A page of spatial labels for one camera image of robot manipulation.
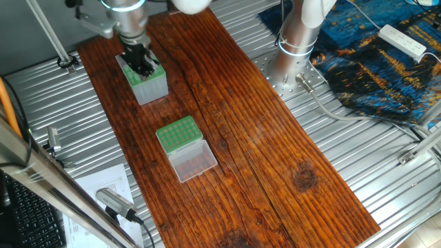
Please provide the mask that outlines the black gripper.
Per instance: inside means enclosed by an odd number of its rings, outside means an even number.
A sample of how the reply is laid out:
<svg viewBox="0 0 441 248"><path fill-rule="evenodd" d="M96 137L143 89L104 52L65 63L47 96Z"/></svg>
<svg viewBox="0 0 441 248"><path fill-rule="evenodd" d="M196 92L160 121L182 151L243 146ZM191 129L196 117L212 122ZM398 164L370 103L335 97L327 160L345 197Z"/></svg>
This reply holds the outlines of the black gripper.
<svg viewBox="0 0 441 248"><path fill-rule="evenodd" d="M139 75L151 76L160 63L151 57L150 38L121 38L123 53L121 57Z"/></svg>

